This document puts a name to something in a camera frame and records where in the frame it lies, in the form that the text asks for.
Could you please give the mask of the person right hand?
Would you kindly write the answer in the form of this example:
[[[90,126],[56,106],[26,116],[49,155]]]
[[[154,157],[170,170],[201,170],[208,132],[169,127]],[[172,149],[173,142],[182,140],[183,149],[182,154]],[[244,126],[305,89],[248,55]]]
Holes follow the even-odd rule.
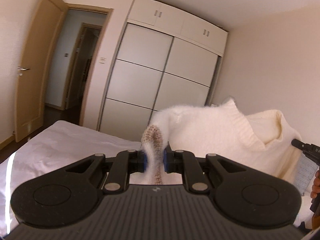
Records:
[[[315,178],[313,180],[313,185],[312,185],[312,191],[310,193],[310,197],[312,199],[317,198],[318,194],[320,193],[320,177],[319,177],[319,171],[316,172]]]

